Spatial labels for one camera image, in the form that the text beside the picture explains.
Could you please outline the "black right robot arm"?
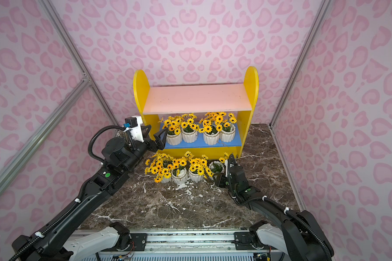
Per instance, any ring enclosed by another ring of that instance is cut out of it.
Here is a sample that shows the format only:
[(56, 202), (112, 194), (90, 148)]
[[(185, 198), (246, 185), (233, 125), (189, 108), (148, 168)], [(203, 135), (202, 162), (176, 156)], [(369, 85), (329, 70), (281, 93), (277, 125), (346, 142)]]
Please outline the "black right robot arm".
[(330, 261), (334, 250), (314, 216), (308, 211), (297, 212), (284, 207), (260, 189), (249, 184), (243, 167), (234, 158), (225, 162), (222, 173), (213, 175), (215, 185), (225, 188), (238, 206), (263, 215), (249, 228), (244, 246), (263, 249), (273, 247), (292, 261)]

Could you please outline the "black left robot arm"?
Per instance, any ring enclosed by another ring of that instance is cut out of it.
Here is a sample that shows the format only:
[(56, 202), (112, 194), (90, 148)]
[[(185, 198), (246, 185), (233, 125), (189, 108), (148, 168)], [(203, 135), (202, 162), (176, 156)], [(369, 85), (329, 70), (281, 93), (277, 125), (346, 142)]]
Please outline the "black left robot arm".
[(151, 126), (110, 125), (98, 130), (88, 145), (89, 155), (101, 163), (100, 169), (81, 185), (78, 195), (50, 222), (31, 236), (17, 237), (12, 261), (77, 261), (104, 249), (129, 247), (129, 230), (115, 222), (82, 241), (69, 238), (88, 216), (112, 197), (128, 180), (146, 152), (163, 150), (167, 130), (149, 137)]

